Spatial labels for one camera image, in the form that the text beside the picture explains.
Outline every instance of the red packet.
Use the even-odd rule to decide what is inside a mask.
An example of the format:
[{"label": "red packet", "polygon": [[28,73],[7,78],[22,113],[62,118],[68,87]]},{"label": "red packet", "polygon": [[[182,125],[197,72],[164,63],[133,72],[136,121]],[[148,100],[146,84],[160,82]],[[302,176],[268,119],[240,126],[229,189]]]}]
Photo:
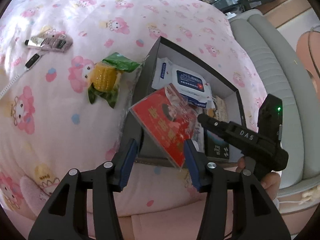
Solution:
[{"label": "red packet", "polygon": [[139,120],[153,140],[182,168],[183,143],[193,135],[196,113],[170,83],[145,97],[130,111]]}]

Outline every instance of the corn toy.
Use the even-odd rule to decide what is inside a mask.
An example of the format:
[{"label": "corn toy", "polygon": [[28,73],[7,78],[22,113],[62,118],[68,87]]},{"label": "corn toy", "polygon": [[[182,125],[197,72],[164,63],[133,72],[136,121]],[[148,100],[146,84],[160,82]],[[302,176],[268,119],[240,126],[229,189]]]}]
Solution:
[{"label": "corn toy", "polygon": [[95,65],[90,74],[88,97],[91,104],[96,96],[104,98],[114,108],[117,102],[121,75],[132,72],[141,64],[134,62],[119,53],[113,53]]}]

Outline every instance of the green leaf wrapper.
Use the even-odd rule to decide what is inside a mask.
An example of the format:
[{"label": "green leaf wrapper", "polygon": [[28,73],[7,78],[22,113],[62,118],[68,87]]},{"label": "green leaf wrapper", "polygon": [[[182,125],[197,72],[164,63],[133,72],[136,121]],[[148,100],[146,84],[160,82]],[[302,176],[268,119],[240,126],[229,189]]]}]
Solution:
[{"label": "green leaf wrapper", "polygon": [[116,69],[123,70],[129,73],[134,71],[137,67],[141,65],[141,63],[134,62],[131,59],[128,59],[117,52],[106,57],[102,60],[102,62],[108,63],[114,66]]},{"label": "green leaf wrapper", "polygon": [[118,92],[119,89],[114,89],[107,92],[100,92],[94,88],[93,84],[91,84],[91,86],[88,88],[88,97],[91,104],[95,102],[96,96],[99,96],[105,99],[109,103],[110,107],[115,108],[118,98]]}]

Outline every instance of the white package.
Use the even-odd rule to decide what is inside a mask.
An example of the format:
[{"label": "white package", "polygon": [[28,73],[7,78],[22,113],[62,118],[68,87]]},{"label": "white package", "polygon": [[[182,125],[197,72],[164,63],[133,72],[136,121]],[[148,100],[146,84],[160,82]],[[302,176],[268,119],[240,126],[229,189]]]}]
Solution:
[{"label": "white package", "polygon": [[168,58],[158,58],[151,87],[158,90],[170,83],[188,99],[189,104],[212,107],[210,84],[201,75],[172,63]]}]

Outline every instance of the human hand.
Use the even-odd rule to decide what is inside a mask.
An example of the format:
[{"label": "human hand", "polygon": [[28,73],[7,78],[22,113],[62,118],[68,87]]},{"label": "human hand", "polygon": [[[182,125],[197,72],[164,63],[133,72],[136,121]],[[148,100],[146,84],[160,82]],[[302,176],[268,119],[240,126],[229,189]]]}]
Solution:
[{"label": "human hand", "polygon": [[[241,157],[238,160],[238,167],[236,168],[236,172],[240,172],[245,168],[244,157]],[[270,172],[266,176],[264,176],[261,180],[262,187],[266,190],[269,197],[274,200],[278,195],[279,187],[280,187],[280,175],[276,172]]]}]

